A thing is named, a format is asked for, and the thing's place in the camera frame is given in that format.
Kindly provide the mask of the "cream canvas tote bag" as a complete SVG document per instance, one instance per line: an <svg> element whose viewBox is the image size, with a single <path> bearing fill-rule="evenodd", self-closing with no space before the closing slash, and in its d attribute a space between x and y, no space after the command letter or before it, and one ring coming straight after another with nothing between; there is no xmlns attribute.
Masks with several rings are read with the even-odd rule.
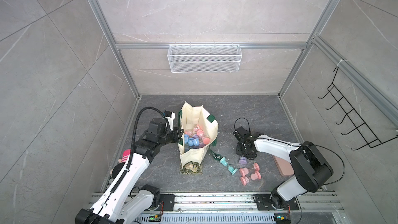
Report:
<svg viewBox="0 0 398 224"><path fill-rule="evenodd" d="M185 102L178 113L178 126L184 129L184 144L179 145L181 172L183 174L201 174L203 160L210 147L217 144L219 124L214 115L203 106L192 106ZM203 130L210 138L210 143L198 148L191 147L191 140L199 138L197 131Z"/></svg>

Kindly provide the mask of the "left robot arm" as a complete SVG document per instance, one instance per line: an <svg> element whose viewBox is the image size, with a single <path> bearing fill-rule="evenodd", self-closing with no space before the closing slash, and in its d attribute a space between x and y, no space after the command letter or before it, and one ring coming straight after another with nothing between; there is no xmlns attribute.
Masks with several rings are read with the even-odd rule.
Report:
<svg viewBox="0 0 398 224"><path fill-rule="evenodd" d="M160 114L153 118L148 129L136 140L136 131L144 111L153 110ZM81 209L75 217L77 224L132 224L147 209L160 205L158 188L145 185L129 203L125 203L140 176L153 162L161 147L178 143L183 129L173 125L175 113L160 111L151 106L142 108L135 119L130 154L110 187L90 209Z"/></svg>

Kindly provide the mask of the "teal hourglass front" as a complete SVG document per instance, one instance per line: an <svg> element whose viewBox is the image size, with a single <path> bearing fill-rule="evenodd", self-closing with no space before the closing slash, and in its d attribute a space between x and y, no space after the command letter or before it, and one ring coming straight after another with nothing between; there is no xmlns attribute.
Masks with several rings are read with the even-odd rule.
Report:
<svg viewBox="0 0 398 224"><path fill-rule="evenodd" d="M232 166L228 166L228 171L232 174L235 175L236 172L238 171L238 169L232 167Z"/></svg>

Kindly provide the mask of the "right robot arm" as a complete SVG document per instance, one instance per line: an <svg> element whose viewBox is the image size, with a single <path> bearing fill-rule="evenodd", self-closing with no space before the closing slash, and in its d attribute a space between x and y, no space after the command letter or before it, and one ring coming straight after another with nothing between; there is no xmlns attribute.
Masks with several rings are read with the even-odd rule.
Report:
<svg viewBox="0 0 398 224"><path fill-rule="evenodd" d="M328 182L334 171L319 148L335 155L336 152L312 142L291 143L271 138L263 133L252 133L244 127L234 127L233 135L237 139L236 153L240 157L254 160L257 153L263 152L288 162L293 169L293 175L275 187L269 197L272 208L282 210L293 198L307 192L317 192L322 186L341 181L346 174L346 165L341 158L343 173L335 181Z"/></svg>

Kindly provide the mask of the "blue hourglass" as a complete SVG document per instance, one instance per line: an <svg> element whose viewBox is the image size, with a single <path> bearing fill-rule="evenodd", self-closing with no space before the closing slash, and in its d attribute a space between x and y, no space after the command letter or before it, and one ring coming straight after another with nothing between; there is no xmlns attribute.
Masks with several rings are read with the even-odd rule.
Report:
<svg viewBox="0 0 398 224"><path fill-rule="evenodd" d="M191 140L191 147L198 148L201 145L201 141L199 138Z"/></svg>

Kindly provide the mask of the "teal hourglass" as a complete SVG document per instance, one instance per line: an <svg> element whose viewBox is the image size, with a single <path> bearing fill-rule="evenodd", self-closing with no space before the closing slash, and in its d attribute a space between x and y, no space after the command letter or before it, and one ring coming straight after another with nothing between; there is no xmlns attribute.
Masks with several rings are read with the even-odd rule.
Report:
<svg viewBox="0 0 398 224"><path fill-rule="evenodd" d="M228 166L228 171L232 174L235 175L236 172L238 171L238 169L232 167L232 166Z"/></svg>
<svg viewBox="0 0 398 224"><path fill-rule="evenodd" d="M227 162L227 160L226 160L226 158L225 157L223 157L222 159L220 159L220 161L219 161L223 166L225 166L225 167L227 167L228 166L228 162Z"/></svg>

